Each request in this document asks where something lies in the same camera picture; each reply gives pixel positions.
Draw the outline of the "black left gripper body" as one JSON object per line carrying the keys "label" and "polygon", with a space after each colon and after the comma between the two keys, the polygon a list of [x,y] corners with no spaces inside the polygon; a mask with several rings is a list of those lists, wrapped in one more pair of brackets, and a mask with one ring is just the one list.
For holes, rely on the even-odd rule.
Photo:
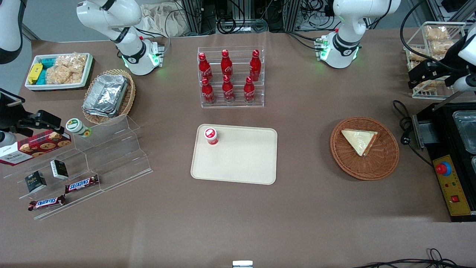
{"label": "black left gripper body", "polygon": [[422,83],[435,81],[436,79],[452,74],[452,70],[436,61],[410,61],[408,76],[408,88],[421,87]]}

